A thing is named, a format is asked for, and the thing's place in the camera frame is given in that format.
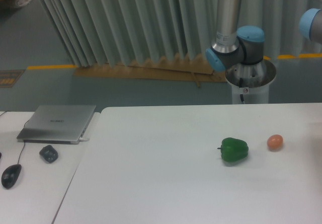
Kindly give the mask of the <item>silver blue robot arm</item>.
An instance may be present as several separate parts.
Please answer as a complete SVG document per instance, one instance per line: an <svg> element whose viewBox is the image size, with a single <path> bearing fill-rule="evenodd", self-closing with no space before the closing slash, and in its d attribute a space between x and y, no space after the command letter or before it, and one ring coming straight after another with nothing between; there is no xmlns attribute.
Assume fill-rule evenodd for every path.
<svg viewBox="0 0 322 224"><path fill-rule="evenodd" d="M277 57L321 43L321 0L217 0L215 36L205 56L238 88L257 88L276 77Z"/></svg>

